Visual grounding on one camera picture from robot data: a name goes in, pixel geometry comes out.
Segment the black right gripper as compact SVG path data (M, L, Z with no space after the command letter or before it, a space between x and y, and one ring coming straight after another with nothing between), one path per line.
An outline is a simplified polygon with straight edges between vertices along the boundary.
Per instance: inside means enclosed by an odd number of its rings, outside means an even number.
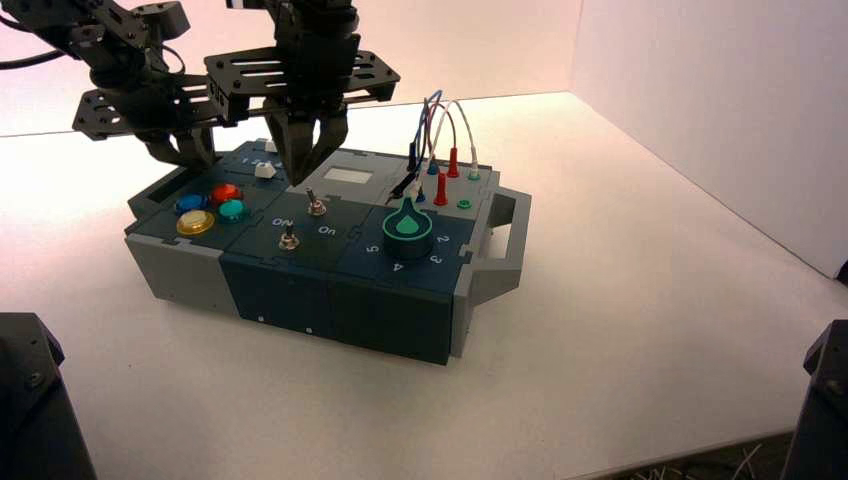
M400 75L359 48L359 15L351 1L228 1L226 7L266 11L275 44L204 59L208 95L223 121L255 115L250 100L257 97L306 111L392 98ZM312 119L303 153L302 118L278 111L265 119L292 186L306 180L348 134L346 115Z

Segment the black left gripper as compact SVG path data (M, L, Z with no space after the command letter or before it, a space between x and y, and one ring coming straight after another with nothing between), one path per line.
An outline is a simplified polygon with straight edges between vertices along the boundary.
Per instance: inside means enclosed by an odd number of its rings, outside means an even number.
M72 128L92 140L132 135L156 160L188 169L217 162L212 128L225 122L221 89L229 68L187 74L156 66L93 71L96 88L80 98Z

